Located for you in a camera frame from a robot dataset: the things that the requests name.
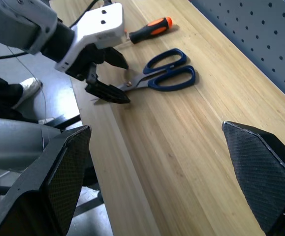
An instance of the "wooden table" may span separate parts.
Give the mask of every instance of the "wooden table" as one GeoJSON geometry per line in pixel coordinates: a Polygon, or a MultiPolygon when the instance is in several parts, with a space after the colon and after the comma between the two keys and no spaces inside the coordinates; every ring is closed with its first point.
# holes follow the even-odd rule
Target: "wooden table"
{"type": "MultiPolygon", "coordinates": [[[[53,0],[69,25],[91,0],[53,0]]],[[[285,95],[187,0],[119,0],[126,29],[171,16],[175,28],[116,49],[132,70],[106,63],[99,78],[117,85],[155,55],[179,48],[198,72],[176,92],[130,92],[130,104],[94,105],[72,79],[115,236],[264,235],[236,180],[224,120],[274,133],[285,144],[285,95]]]]}

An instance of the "pegboard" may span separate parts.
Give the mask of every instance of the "pegboard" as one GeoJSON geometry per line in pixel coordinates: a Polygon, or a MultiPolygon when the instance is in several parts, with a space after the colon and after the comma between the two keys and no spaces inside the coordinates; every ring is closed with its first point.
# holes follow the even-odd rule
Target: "pegboard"
{"type": "Polygon", "coordinates": [[[285,1],[190,2],[285,93],[285,1]]]}

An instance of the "sneaker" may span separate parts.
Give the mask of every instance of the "sneaker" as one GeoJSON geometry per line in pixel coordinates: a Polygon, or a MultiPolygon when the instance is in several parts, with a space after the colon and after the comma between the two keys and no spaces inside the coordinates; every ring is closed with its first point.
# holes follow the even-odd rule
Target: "sneaker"
{"type": "Polygon", "coordinates": [[[32,77],[24,80],[20,85],[23,87],[23,94],[17,104],[12,107],[13,109],[16,109],[22,102],[33,96],[41,88],[42,83],[39,79],[32,77]]]}
{"type": "Polygon", "coordinates": [[[46,119],[40,119],[38,121],[38,124],[46,124],[48,122],[51,122],[52,120],[54,120],[55,118],[46,118],[46,119]]]}

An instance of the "scissors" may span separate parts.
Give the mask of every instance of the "scissors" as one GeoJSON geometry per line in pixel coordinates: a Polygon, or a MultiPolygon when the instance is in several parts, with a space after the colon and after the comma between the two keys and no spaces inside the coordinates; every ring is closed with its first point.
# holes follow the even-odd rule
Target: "scissors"
{"type": "Polygon", "coordinates": [[[133,89],[149,87],[151,89],[162,91],[162,92],[177,91],[177,90],[190,87],[194,85],[195,80],[196,80],[195,69],[191,65],[186,65],[186,66],[177,68],[180,65],[186,64],[186,62],[187,62],[187,56],[185,53],[183,53],[181,50],[177,48],[171,49],[151,59],[147,63],[147,65],[144,67],[142,74],[139,74],[135,76],[133,79],[131,79],[130,81],[123,83],[116,87],[121,89],[122,91],[130,91],[133,89]],[[156,64],[157,62],[163,60],[164,58],[173,56],[173,55],[179,55],[181,56],[181,58],[175,62],[166,64],[163,66],[159,66],[157,68],[152,68],[152,66],[156,64]],[[159,73],[162,73],[162,74],[156,77],[152,77],[153,75],[157,75],[159,73]],[[175,75],[179,75],[182,73],[191,74],[191,78],[177,85],[171,85],[171,86],[159,85],[160,82],[168,80],[171,77],[174,77],[175,75]]]}

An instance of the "metal frame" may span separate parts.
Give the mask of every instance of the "metal frame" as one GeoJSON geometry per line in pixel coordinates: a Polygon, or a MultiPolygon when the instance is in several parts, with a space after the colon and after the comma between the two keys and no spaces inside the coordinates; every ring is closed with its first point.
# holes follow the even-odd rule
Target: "metal frame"
{"type": "Polygon", "coordinates": [[[54,120],[46,123],[45,125],[62,130],[79,122],[80,120],[81,120],[80,115],[74,117],[69,115],[61,115],[60,117],[55,118],[54,120]]]}

